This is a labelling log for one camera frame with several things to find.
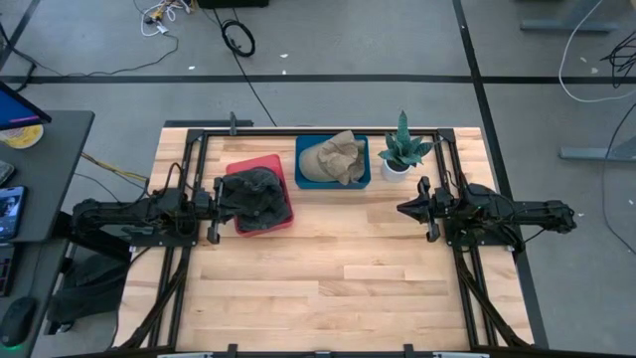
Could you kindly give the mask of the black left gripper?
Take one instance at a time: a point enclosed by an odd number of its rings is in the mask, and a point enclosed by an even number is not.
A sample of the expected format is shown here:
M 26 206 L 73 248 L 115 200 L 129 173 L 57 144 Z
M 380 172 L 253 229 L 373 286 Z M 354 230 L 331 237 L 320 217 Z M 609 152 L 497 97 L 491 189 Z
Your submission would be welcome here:
M 219 234 L 220 223 L 225 224 L 233 220 L 238 225 L 246 215 L 246 211 L 236 208 L 246 208 L 248 206 L 248 195 L 236 191 L 223 192 L 224 184 L 221 177 L 217 177 L 214 180 L 213 189 L 213 193 L 205 189 L 194 189 L 192 202 L 194 203 L 197 219 L 211 222 L 208 228 L 207 240 L 213 245 L 218 245 L 221 240 Z M 226 207 L 222 211 L 220 208 L 221 197 L 222 205 Z

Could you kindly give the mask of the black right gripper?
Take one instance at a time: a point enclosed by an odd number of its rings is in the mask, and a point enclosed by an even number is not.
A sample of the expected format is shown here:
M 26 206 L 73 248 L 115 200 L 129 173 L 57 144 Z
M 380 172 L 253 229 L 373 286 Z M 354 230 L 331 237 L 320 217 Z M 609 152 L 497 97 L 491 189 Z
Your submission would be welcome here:
M 399 212 L 416 219 L 427 227 L 426 239 L 434 243 L 441 237 L 443 229 L 448 243 L 468 242 L 467 215 L 460 212 L 467 209 L 468 183 L 464 175 L 454 184 L 457 195 L 443 186 L 436 187 L 430 193 L 431 184 L 428 176 L 422 176 L 417 182 L 418 196 L 408 202 L 398 204 Z

